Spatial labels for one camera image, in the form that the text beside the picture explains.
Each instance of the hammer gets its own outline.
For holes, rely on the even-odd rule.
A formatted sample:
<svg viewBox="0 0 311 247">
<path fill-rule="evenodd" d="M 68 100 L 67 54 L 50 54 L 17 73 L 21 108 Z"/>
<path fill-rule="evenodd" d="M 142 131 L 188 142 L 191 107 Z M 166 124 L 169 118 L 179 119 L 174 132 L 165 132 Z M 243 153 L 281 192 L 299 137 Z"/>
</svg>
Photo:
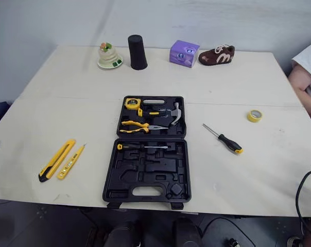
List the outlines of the hammer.
<svg viewBox="0 0 311 247">
<path fill-rule="evenodd" d="M 171 122 L 171 125 L 174 126 L 177 124 L 178 120 L 180 120 L 182 111 L 181 109 L 179 109 L 178 102 L 175 102 L 175 110 L 160 109 L 157 112 L 144 112 L 141 108 L 139 108 L 137 114 L 139 117 L 145 118 L 168 117 L 168 116 L 176 117 L 175 120 Z"/>
<path fill-rule="evenodd" d="M 170 115 L 171 115 L 172 117 L 176 117 L 176 119 L 175 119 L 173 122 L 171 122 L 171 125 L 172 125 L 172 126 L 174 126 L 174 125 L 177 124 L 178 120 L 180 120 L 181 115 L 182 115 L 182 111 L 181 111 L 181 109 L 178 108 L 178 106 L 179 106 L 178 102 L 175 102 L 175 108 L 176 108 L 176 109 L 170 111 Z"/>
</svg>

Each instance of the black cylinder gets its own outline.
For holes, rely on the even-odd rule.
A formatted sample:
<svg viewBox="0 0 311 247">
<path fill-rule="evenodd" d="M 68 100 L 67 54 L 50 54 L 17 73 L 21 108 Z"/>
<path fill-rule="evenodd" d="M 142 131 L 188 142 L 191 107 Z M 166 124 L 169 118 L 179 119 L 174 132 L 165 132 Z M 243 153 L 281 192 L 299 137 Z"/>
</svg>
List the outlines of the black cylinder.
<svg viewBox="0 0 311 247">
<path fill-rule="evenodd" d="M 147 67 L 142 36 L 134 34 L 128 37 L 130 66 L 135 70 Z"/>
</svg>

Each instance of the white wall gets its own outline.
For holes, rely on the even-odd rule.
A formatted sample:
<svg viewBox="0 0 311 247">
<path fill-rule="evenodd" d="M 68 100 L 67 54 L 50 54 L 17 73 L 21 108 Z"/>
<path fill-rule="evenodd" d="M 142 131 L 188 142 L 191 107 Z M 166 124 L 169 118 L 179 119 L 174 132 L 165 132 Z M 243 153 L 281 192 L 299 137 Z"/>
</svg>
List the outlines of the white wall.
<svg viewBox="0 0 311 247">
<path fill-rule="evenodd" d="M 177 39 L 272 51 L 285 72 L 311 43 L 311 0 L 0 0 L 0 101 L 13 101 L 57 45 L 146 47 Z"/>
</svg>

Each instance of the yellow tester pen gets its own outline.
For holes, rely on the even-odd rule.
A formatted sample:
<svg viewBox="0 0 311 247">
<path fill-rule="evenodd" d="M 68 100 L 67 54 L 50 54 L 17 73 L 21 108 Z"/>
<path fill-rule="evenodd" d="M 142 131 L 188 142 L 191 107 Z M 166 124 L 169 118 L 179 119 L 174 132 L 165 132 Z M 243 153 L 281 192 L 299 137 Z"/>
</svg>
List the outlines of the yellow tester pen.
<svg viewBox="0 0 311 247">
<path fill-rule="evenodd" d="M 64 179 L 65 178 L 65 176 L 71 170 L 73 165 L 77 162 L 80 154 L 84 150 L 84 147 L 85 147 L 85 145 L 83 145 L 81 148 L 79 148 L 78 151 L 67 161 L 64 168 L 58 173 L 58 175 L 57 175 L 58 179 Z"/>
</svg>

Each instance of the hammer handle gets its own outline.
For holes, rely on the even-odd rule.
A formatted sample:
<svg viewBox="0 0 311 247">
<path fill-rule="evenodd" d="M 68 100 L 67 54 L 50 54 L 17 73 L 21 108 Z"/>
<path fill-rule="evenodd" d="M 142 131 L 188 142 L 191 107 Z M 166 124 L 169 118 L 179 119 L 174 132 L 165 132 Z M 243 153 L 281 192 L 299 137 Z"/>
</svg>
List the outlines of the hammer handle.
<svg viewBox="0 0 311 247">
<path fill-rule="evenodd" d="M 139 117 L 154 118 L 154 117 L 165 117 L 167 115 L 168 115 L 167 111 L 163 111 L 163 112 L 145 112 L 141 108 L 138 109 L 138 116 Z"/>
</svg>

